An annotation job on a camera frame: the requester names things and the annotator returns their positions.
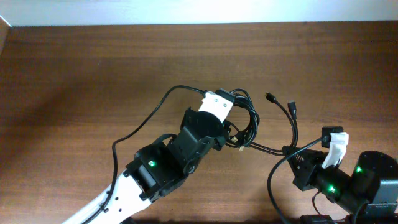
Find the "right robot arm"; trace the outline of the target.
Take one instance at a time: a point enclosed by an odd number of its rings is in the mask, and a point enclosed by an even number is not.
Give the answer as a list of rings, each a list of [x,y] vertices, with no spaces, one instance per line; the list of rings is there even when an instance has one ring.
[[[326,153],[307,149],[290,158],[293,184],[301,191],[318,189],[349,213],[345,223],[397,223],[397,160],[379,151],[364,151],[351,175],[338,165],[323,168]]]

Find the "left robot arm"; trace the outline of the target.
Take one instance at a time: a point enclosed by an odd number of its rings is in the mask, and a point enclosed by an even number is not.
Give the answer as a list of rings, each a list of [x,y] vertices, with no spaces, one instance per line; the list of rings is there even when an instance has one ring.
[[[113,183],[67,223],[132,223],[132,216],[179,188],[210,149],[227,142],[226,117],[236,96],[207,91],[200,108],[185,111],[180,132],[163,134],[138,150]]]

